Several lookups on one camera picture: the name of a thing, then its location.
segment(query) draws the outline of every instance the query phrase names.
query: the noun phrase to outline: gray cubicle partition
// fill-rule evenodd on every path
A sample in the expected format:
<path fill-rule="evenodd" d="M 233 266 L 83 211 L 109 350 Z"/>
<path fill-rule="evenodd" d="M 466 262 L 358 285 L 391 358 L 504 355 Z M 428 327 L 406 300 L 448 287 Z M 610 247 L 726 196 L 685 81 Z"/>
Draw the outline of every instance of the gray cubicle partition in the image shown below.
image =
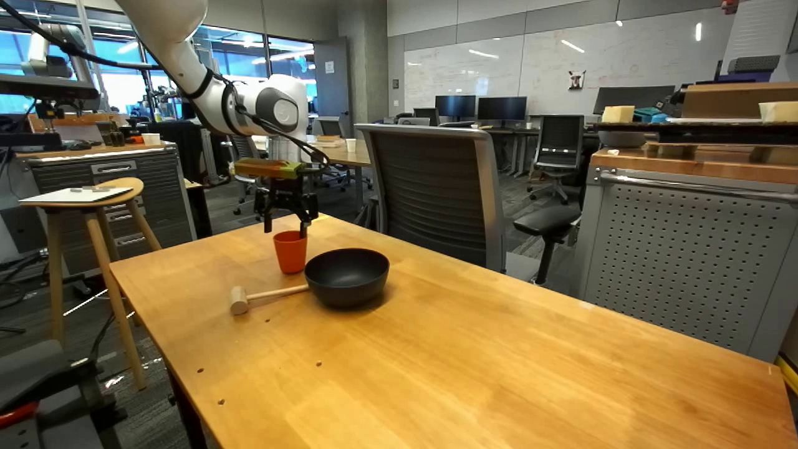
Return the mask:
<path fill-rule="evenodd" d="M 798 305 L 795 187 L 602 168 L 580 300 L 774 363 Z"/>

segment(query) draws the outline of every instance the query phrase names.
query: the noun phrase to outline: robotic arm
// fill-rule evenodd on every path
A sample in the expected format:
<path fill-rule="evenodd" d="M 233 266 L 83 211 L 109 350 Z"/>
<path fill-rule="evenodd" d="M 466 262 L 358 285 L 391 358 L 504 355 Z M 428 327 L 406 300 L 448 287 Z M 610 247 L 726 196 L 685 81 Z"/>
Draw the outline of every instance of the robotic arm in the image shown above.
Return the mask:
<path fill-rule="evenodd" d="M 294 77 L 275 75 L 259 83 L 233 83 L 205 68 L 190 39 L 205 21 L 206 0 L 118 0 L 153 59 L 166 70 L 188 100 L 198 105 L 206 128 L 233 135 L 236 148 L 254 157 L 249 135 L 272 135 L 294 143 L 294 165 L 265 165 L 257 176 L 269 182 L 265 227 L 272 229 L 269 211 L 287 207 L 300 214 L 302 233 L 316 218 L 315 196 L 305 192 L 307 178 L 326 168 L 326 156 L 307 145 L 307 97 Z"/>
<path fill-rule="evenodd" d="M 261 83 L 230 83 L 205 68 L 190 39 L 205 21 L 206 0 L 118 0 L 153 59 L 193 100 L 201 121 L 224 135 L 305 135 L 307 100 L 296 81 L 275 75 Z"/>

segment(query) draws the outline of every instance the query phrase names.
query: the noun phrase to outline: desk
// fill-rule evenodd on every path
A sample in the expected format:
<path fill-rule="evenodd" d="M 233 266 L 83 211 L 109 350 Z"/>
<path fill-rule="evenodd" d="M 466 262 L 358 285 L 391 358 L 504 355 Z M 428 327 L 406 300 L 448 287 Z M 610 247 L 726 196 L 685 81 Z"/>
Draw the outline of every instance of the desk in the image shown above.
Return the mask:
<path fill-rule="evenodd" d="M 235 319 L 233 285 L 305 282 L 261 227 L 112 266 L 221 446 L 795 446 L 774 364 L 319 218 L 336 247 L 391 259 L 381 307 Z"/>

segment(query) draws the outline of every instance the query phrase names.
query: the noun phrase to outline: ceiling light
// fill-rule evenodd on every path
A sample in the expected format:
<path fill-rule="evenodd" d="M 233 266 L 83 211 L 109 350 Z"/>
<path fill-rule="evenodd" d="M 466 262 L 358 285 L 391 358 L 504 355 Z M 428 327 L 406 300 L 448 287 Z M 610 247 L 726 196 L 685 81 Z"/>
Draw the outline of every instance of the ceiling light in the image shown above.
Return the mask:
<path fill-rule="evenodd" d="M 493 52 L 479 52 L 479 50 L 468 50 L 472 56 L 477 56 L 477 59 L 489 59 L 489 60 L 499 60 L 499 56 L 493 56 Z"/>
<path fill-rule="evenodd" d="M 584 47 L 578 47 L 577 42 L 572 40 L 558 40 L 562 45 L 572 47 L 574 52 L 584 52 Z"/>
<path fill-rule="evenodd" d="M 622 21 L 622 0 L 617 0 L 617 27 L 623 27 L 623 21 Z"/>
<path fill-rule="evenodd" d="M 695 24 L 695 42 L 701 42 L 703 40 L 703 24 Z"/>
<path fill-rule="evenodd" d="M 132 52 L 135 47 L 137 47 L 137 42 L 127 42 L 127 45 L 118 47 L 118 56 L 127 56 L 127 52 Z"/>

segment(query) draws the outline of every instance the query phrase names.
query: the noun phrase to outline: wooden stool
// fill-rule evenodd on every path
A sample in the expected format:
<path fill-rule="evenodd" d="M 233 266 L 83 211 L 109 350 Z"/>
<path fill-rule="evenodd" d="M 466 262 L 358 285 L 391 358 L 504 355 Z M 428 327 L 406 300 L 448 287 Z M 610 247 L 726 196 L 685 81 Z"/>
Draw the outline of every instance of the wooden stool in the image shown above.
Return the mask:
<path fill-rule="evenodd" d="M 118 247 L 109 244 L 112 236 L 104 221 L 104 211 L 102 207 L 112 207 L 112 206 L 124 206 L 127 213 L 132 214 L 137 229 L 145 236 L 149 251 L 160 251 L 160 243 L 153 233 L 153 227 L 146 224 L 146 221 L 143 218 L 140 207 L 135 206 L 135 201 L 143 196 L 145 182 L 137 178 L 119 178 L 119 181 L 109 181 L 98 184 L 100 187 L 127 187 L 127 192 L 114 196 L 114 197 L 104 197 L 98 203 L 65 203 L 65 201 L 32 201 L 28 206 L 40 207 L 48 214 L 48 251 L 49 251 L 49 332 L 55 339 L 62 343 L 65 338 L 65 290 L 62 290 L 62 213 L 70 211 L 79 211 L 83 221 L 85 221 L 85 229 L 92 239 L 95 247 L 95 257 L 98 257 L 98 267 L 102 272 L 102 282 L 109 298 L 109 307 L 114 312 L 118 327 L 119 327 L 119 338 L 123 338 L 123 347 L 124 347 L 124 360 L 129 364 L 132 373 L 132 383 L 143 390 L 145 383 L 145 370 L 140 363 L 140 352 L 135 347 L 135 338 L 127 323 L 127 309 L 123 303 L 123 293 L 118 281 L 109 272 L 109 262 L 118 259 Z"/>

